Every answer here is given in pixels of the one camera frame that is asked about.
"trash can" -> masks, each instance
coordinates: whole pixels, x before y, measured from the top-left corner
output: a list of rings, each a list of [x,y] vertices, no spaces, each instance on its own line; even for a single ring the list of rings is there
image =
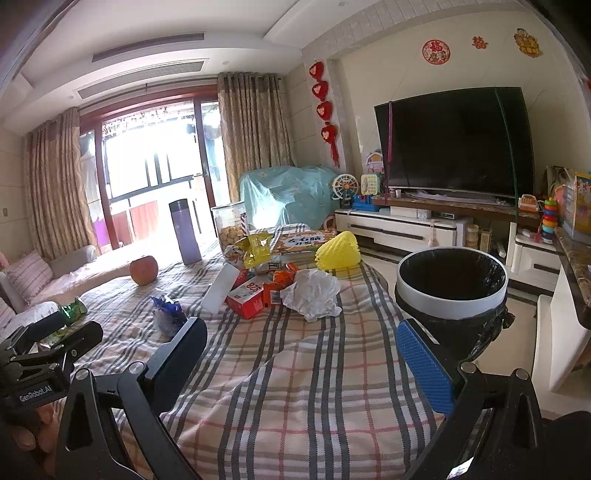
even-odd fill
[[[402,259],[394,294],[456,360],[472,361],[515,319],[505,305],[508,283],[492,255],[438,247]]]

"jar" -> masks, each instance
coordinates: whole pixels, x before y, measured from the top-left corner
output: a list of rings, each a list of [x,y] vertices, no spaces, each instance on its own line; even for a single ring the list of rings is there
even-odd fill
[[[478,225],[468,225],[466,227],[466,246],[478,249]]]
[[[244,202],[213,207],[212,215],[222,252],[228,245],[234,245],[248,234],[248,221]]]

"striped cushion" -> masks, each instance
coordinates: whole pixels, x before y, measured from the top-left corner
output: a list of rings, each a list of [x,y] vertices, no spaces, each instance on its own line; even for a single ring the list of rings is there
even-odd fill
[[[3,335],[8,326],[8,323],[17,316],[4,300],[0,299],[0,340],[3,340],[6,335]]]
[[[50,266],[33,250],[6,271],[25,301],[31,301],[53,278]]]

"marble countertop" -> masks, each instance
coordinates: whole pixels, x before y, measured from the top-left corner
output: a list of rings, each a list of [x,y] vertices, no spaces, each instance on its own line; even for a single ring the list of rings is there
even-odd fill
[[[591,308],[591,274],[587,267],[591,265],[591,246],[572,240],[560,227],[556,229],[556,238],[569,259],[583,300]]]

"cracker box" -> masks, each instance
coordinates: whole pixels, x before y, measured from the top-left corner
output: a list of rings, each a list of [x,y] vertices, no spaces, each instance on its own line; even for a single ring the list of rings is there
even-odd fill
[[[226,303],[243,319],[249,320],[263,309],[263,283],[258,278],[243,283],[226,297]]]
[[[293,254],[305,251],[314,251],[324,245],[335,236],[335,232],[327,230],[312,230],[311,232],[288,233],[281,235],[273,254]]]

